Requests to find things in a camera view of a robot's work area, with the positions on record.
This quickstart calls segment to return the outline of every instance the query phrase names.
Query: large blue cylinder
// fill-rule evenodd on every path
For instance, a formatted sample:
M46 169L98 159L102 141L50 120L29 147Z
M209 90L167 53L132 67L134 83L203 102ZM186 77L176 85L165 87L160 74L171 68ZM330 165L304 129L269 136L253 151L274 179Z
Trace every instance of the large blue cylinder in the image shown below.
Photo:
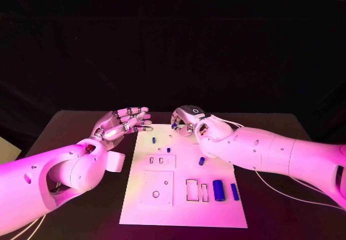
M212 181L212 187L213 187L214 201L216 201L216 202L225 201L226 198L225 198L222 181L220 181L220 180L213 180L213 181Z

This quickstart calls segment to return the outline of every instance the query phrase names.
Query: robotic hand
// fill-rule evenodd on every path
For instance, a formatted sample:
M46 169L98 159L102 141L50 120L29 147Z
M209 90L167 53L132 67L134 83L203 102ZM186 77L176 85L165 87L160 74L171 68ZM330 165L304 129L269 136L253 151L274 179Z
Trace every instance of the robotic hand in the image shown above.
M124 135L151 131L147 107L109 111L89 138L75 145L0 165L0 236L53 211L91 190L105 170L119 172L125 155L109 151ZM47 181L56 183L49 189Z
M186 125L178 128L181 120ZM302 180L346 209L346 145L292 139L213 115L206 117L203 110L191 105L174 110L170 124L180 135L194 134L207 157L220 158L248 170Z

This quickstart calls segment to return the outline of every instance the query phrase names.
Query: dark background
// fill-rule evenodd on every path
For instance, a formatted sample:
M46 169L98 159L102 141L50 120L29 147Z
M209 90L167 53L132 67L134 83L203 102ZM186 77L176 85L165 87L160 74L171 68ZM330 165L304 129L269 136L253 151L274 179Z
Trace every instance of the dark background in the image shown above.
M0 136L59 110L292 113L346 136L346 1L1 1Z

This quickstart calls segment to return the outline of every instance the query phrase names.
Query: dark table surface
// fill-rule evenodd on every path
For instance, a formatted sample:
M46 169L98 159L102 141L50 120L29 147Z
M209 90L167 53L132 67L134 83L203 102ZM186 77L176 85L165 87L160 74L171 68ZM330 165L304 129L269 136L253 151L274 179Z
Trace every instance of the dark table surface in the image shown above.
M88 138L93 124L103 114L103 111L59 111L46 125L27 156L72 145ZM168 124L170 115L170 112L151 112L153 123ZM289 138L310 140L291 114L217 113L216 115L246 127L268 130ZM127 135L112 149L125 154L122 171L119 173L105 171L98 186L46 215L31 240L346 240L344 211L282 196L268 188L253 171L236 166L235 177L248 228L119 225L135 140L135 133ZM272 173L261 173L261 175L271 186L285 194L308 201L333 204L327 196L300 185L287 176ZM26 240L33 229L34 227L17 239ZM8 240L20 230L0 236L0 240Z

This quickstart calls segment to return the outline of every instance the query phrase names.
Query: blue cylinder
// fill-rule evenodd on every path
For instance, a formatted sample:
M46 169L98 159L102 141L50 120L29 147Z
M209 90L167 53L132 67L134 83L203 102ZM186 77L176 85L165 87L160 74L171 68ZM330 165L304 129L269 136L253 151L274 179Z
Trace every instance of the blue cylinder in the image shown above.
M238 191L236 191L236 185L233 183L230 184L230 188L232 188L233 200L238 201L239 200L239 195L238 195Z
M223 192L223 184L220 180L212 181L212 188L213 188L214 201L223 202L226 198L225 198L225 192Z
M199 159L199 163L197 163L197 164L199 164L200 166L204 164L204 160L206 160L206 159L204 159L203 157Z

